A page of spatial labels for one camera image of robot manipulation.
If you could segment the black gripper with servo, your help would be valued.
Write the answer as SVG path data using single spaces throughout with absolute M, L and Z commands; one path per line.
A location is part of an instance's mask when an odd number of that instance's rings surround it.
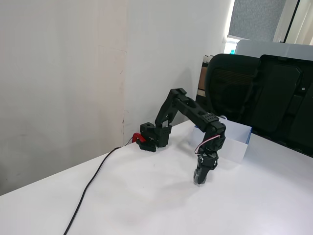
M 202 185 L 206 181 L 208 172 L 216 168 L 219 156 L 217 151 L 208 150 L 203 146 L 198 149 L 197 156 L 198 163 L 194 171 L 193 181 L 194 184 Z

